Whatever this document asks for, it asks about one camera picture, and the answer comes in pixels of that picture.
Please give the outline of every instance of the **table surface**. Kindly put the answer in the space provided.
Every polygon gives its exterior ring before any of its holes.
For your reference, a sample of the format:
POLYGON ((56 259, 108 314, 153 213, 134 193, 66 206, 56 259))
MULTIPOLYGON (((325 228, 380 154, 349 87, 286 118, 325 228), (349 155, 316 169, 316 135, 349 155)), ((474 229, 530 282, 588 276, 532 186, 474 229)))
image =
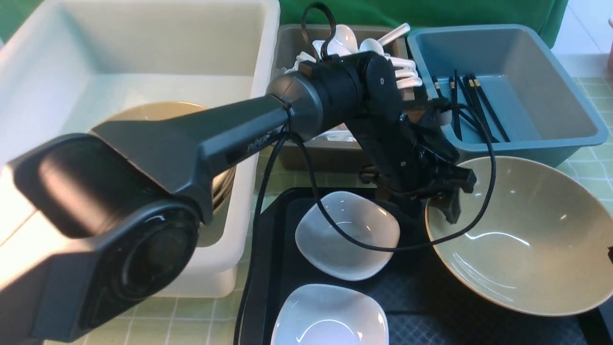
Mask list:
MULTIPOLYGON (((613 79, 574 78, 609 128, 607 143, 580 149, 558 167, 594 194, 613 214, 613 79)), ((260 155, 256 193, 270 149, 260 155)), ((355 175, 317 174, 321 187, 365 187, 355 175)), ((304 172, 285 171, 279 162, 272 172, 264 206, 292 187, 309 187, 304 172)), ((235 290, 225 298, 160 298, 146 300, 74 344, 211 344, 230 345, 238 304, 249 265, 251 237, 238 264, 235 290)), ((46 344, 57 344, 47 341, 46 344)))

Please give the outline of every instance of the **teal plastic bin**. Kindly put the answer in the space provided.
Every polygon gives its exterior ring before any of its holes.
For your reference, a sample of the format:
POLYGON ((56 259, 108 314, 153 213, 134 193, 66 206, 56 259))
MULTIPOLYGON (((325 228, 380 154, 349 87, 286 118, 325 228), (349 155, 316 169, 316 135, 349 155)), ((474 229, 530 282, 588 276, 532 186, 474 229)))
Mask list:
MULTIPOLYGON (((412 31, 408 45, 424 80, 428 98, 451 99, 449 77, 475 74, 510 142, 493 145, 497 155, 509 155, 556 167, 585 146, 607 140, 602 118, 530 28, 520 25, 479 25, 412 31)), ((458 100, 466 103, 462 92, 458 100)), ((492 134, 502 140, 486 115, 492 134)), ((443 133, 458 148, 461 160, 487 155, 478 133, 460 119, 462 141, 451 125, 443 133)))

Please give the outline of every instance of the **stacked plate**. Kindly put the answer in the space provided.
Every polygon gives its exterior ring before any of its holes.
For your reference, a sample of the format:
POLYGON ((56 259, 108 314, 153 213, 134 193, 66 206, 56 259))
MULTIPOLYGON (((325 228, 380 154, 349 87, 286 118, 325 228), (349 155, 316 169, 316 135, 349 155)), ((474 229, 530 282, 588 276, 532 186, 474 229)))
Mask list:
MULTIPOLYGON (((195 112, 207 110, 206 107, 186 102, 160 102, 149 103, 124 110, 107 121, 163 121, 195 112)), ((219 240, 226 224, 227 205, 230 201, 234 173, 232 167, 213 179, 211 191, 213 195, 213 222, 203 230, 201 227, 199 247, 207 247, 219 240)))

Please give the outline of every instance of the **gray plastic bin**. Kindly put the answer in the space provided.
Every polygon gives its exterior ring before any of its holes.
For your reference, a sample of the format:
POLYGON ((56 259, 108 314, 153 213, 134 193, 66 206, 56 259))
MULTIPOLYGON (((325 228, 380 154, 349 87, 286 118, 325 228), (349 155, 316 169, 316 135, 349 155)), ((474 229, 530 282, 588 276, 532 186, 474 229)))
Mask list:
MULTIPOLYGON (((379 26, 355 26, 350 25, 356 34, 358 43, 366 38, 379 39, 387 34, 392 28, 379 26)), ((310 39, 326 39, 330 34, 327 25, 307 25, 306 31, 310 39)), ((272 78, 281 68, 291 68, 296 61, 296 55, 300 52, 312 54, 307 43, 302 37, 300 25, 290 24, 279 27, 275 60, 272 69, 272 78)), ((399 58, 407 58, 406 42, 403 38, 397 39, 393 44, 385 47, 386 53, 399 58)), ((308 149, 313 168, 316 171, 336 173, 358 173, 363 165, 369 164, 369 160, 356 142, 328 141, 315 139, 305 143, 308 149)), ((293 143, 286 143, 279 154, 281 164, 288 170, 306 170, 304 157, 300 149, 293 143)))
MULTIPOLYGON (((436 98, 432 76, 450 97, 454 70, 476 74, 511 142, 493 145, 510 155, 556 167, 580 147, 604 143, 608 130, 596 110, 538 35, 520 25, 458 26, 412 31, 409 50, 424 80, 428 98, 436 98)), ((459 101, 464 102, 462 92, 459 101)), ((502 141, 494 122, 492 133, 502 141)), ((461 120, 463 141, 452 126, 443 127, 462 160, 487 155, 487 147, 461 120)))

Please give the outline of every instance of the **black tray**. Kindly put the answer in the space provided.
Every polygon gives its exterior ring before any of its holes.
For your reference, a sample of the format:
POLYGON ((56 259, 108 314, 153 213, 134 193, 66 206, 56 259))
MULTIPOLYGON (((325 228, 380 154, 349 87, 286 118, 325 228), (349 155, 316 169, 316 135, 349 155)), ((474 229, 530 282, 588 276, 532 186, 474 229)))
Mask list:
MULTIPOLYGON (((335 188, 320 188, 321 194, 335 188)), ((372 188, 347 190, 368 199, 372 188)), ((423 204, 375 201, 398 220, 399 246, 427 240, 423 204)), ((571 317, 538 317, 495 305, 465 287, 441 263, 433 249, 394 254, 374 277, 346 282, 312 266, 299 252, 295 229, 314 205, 310 188, 283 193, 262 213, 253 244, 252 280, 247 290, 240 345, 270 344, 285 299, 305 284, 347 287, 374 298, 386 312, 390 344, 612 344, 604 320, 611 302, 571 317)))

